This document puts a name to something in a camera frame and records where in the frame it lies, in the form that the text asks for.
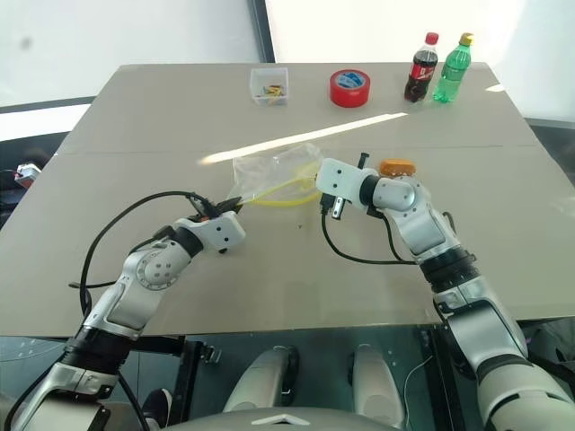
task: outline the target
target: small plastic box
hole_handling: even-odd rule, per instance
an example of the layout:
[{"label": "small plastic box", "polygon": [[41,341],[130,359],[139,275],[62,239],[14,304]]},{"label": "small plastic box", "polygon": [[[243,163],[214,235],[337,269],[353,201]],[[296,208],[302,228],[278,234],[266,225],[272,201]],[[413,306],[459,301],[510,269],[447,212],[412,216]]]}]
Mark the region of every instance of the small plastic box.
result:
[{"label": "small plastic box", "polygon": [[288,70],[285,67],[252,69],[250,91],[258,105],[285,105],[288,103]]}]

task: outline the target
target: beige tabletop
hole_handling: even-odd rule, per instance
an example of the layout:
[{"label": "beige tabletop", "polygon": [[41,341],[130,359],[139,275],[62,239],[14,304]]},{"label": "beige tabletop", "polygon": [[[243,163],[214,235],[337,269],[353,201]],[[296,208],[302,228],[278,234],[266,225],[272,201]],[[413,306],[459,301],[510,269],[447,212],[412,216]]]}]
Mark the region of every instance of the beige tabletop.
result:
[{"label": "beige tabletop", "polygon": [[[313,144],[348,163],[362,151],[371,153],[372,165],[412,159],[435,207],[454,215],[462,243],[518,319],[575,314],[575,191],[507,94],[486,91],[497,84],[491,70],[473,65],[453,104],[413,105],[403,100],[409,65],[353,65],[371,76],[371,96],[347,110],[329,101],[327,83],[349,66],[286,65],[289,102],[273,107],[250,98],[254,65],[122,67],[0,231],[0,335],[72,335],[81,313],[77,291],[66,285],[78,280],[93,237],[153,192],[225,198],[231,161],[199,164],[207,155],[398,113],[407,115]],[[114,279],[134,244],[191,214],[182,198],[138,209],[102,240],[89,282]],[[239,218],[245,242],[223,256],[200,253],[146,334],[438,321],[417,268],[366,266],[334,255],[317,203],[248,205]],[[349,254],[391,258],[383,226],[355,208],[329,229]],[[401,253],[407,257],[403,247]]]}]

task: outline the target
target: orange lid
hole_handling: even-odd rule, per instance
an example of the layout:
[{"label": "orange lid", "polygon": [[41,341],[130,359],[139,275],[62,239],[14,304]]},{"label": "orange lid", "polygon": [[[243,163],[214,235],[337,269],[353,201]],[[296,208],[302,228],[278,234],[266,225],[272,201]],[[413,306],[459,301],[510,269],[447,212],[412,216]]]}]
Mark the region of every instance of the orange lid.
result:
[{"label": "orange lid", "polygon": [[415,173],[415,163],[407,159],[385,159],[379,165],[379,173],[385,177],[412,176]]}]

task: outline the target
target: clear plastic bag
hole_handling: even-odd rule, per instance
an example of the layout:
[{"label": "clear plastic bag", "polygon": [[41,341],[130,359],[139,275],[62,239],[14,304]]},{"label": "clear plastic bag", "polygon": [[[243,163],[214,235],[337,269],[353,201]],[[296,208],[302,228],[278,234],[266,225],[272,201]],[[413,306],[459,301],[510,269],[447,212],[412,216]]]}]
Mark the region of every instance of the clear plastic bag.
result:
[{"label": "clear plastic bag", "polygon": [[233,159],[235,185],[230,198],[270,207],[294,207],[315,200],[315,176],[322,163],[316,146],[303,144],[272,156]]}]

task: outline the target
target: tape roll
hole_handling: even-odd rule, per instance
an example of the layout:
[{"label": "tape roll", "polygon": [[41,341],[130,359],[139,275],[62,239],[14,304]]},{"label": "tape roll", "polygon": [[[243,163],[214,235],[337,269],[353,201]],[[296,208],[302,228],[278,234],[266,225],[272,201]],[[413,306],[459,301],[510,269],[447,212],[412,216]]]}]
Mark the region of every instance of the tape roll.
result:
[{"label": "tape roll", "polygon": [[330,78],[330,99],[344,108],[356,108],[367,101],[370,84],[369,76],[360,70],[339,70]]}]

